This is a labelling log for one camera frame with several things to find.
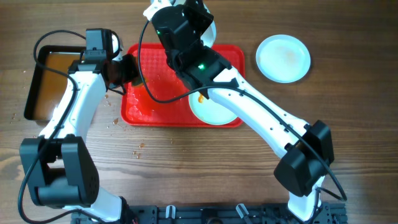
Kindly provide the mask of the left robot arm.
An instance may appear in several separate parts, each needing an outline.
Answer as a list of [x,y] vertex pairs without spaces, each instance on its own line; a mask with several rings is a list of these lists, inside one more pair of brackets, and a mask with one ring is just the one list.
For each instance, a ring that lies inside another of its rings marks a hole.
[[86,147],[86,136],[98,104],[107,91],[126,94],[125,84],[139,73],[132,55],[123,55],[118,35],[109,29],[87,29],[86,46],[69,66],[65,92],[52,118],[36,138],[22,141],[19,154],[25,176],[17,199],[23,220],[23,197],[62,216],[84,215],[95,223],[135,223],[126,200],[100,186],[98,170]]

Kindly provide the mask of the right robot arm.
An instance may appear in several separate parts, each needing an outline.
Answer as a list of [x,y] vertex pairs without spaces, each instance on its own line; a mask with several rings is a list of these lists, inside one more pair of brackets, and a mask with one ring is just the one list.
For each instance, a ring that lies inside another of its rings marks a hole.
[[289,192],[287,207],[311,223],[321,207],[323,180],[332,176],[333,143],[322,121],[308,124],[251,86],[232,64],[203,41],[213,15],[202,1],[153,1],[144,11],[165,49],[167,65],[188,88],[225,107],[271,147],[280,161],[274,170]]

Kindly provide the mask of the orange green sponge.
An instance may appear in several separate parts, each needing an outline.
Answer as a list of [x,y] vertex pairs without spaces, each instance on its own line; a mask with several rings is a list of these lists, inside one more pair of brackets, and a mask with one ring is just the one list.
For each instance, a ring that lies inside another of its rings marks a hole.
[[147,81],[146,78],[141,78],[141,76],[135,76],[131,80],[131,86],[142,86],[146,81]]

